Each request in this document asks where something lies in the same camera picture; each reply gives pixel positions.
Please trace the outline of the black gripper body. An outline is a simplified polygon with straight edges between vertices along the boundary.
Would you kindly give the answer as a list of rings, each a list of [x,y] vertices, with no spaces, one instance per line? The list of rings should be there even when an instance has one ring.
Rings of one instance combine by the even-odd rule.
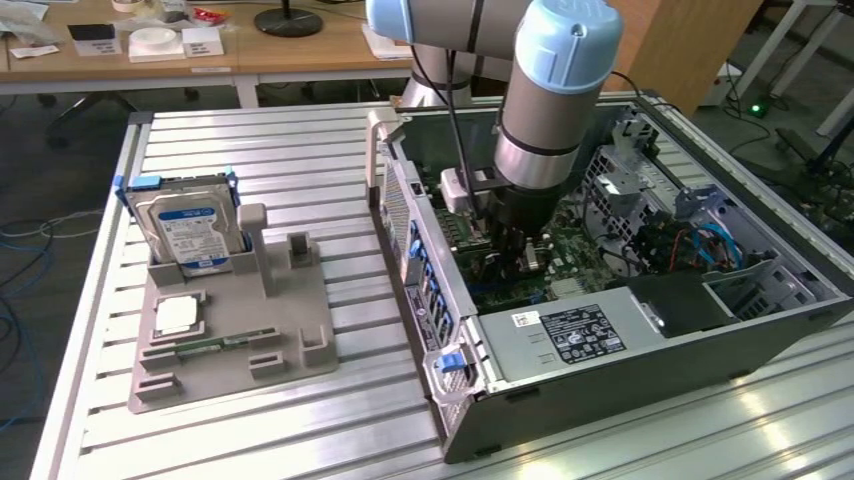
[[[551,221],[561,196],[561,187],[525,189],[514,185],[497,188],[488,196],[488,229],[536,236]]]

